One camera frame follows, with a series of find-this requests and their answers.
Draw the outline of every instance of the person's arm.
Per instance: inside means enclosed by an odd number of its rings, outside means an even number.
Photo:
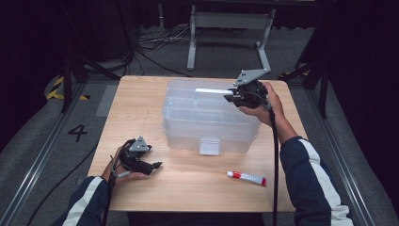
[[[263,83],[276,115],[276,126],[281,144],[279,153],[291,202],[295,208],[295,225],[353,225],[347,217],[349,208],[332,184],[327,166],[317,151],[299,137],[285,118],[282,103],[269,83]],[[271,126],[269,113],[262,106],[239,108],[245,114],[256,116]]]
[[[90,176],[73,192],[65,211],[52,225],[102,225],[101,214],[108,205],[108,180],[112,169],[112,161],[105,167],[102,176]],[[120,166],[116,173],[121,174],[125,169]],[[145,174],[133,172],[117,178],[115,186],[127,180],[145,178]]]

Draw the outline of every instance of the white stripe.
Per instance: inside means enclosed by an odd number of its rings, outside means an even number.
[[[80,217],[82,217],[83,212],[86,207],[90,203],[91,198],[93,197],[94,192],[96,191],[98,185],[103,179],[101,177],[95,177],[90,184],[88,185],[88,189],[86,189],[83,197],[76,202],[71,208],[70,212],[67,215],[67,219],[64,221],[64,226],[73,226],[76,225],[79,221]]]
[[[299,141],[308,151],[311,167],[316,174],[317,180],[319,181],[319,184],[325,194],[325,198],[329,204],[329,207],[331,208],[331,225],[353,225],[352,220],[346,217],[346,215],[349,213],[349,208],[346,205],[341,205],[340,195],[335,190],[326,172],[320,166],[319,154],[316,150],[314,150],[313,146],[307,140],[300,139]]]

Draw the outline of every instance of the white stand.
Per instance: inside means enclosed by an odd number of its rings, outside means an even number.
[[[269,14],[245,14],[245,13],[217,13],[217,12],[198,12],[196,6],[191,8],[191,40],[188,50],[187,70],[193,71],[196,59],[196,27],[225,27],[225,28],[244,28],[262,29],[262,41],[257,41],[256,46],[261,59],[262,66],[270,72],[270,65],[266,57],[264,47],[270,28],[273,23],[275,10],[270,10]]]

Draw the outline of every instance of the number 4 marking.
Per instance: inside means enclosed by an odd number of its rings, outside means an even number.
[[[71,131],[68,132],[68,134],[77,135],[76,142],[79,142],[80,137],[82,135],[85,135],[88,133],[86,131],[83,131],[84,129],[85,129],[85,125],[80,124],[80,125],[76,126],[75,128],[71,129]]]

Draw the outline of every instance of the yellow tape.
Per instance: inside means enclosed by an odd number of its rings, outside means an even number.
[[[58,99],[64,100],[64,95],[56,94],[56,91],[61,86],[61,83],[64,82],[64,76],[60,75],[59,78],[55,81],[51,91],[47,95],[47,99]],[[82,95],[79,100],[81,101],[88,101],[90,99],[90,95]]]

